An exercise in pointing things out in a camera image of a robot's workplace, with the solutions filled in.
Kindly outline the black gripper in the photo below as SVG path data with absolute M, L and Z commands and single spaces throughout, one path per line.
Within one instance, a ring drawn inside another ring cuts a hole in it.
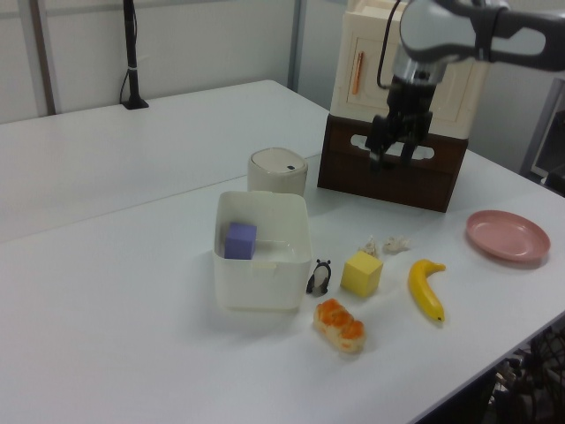
M 370 168 L 379 173 L 386 151 L 400 141 L 402 165 L 409 166 L 414 151 L 427 136 L 435 85 L 411 84 L 394 76 L 388 90 L 387 117 L 375 116 L 369 134 Z

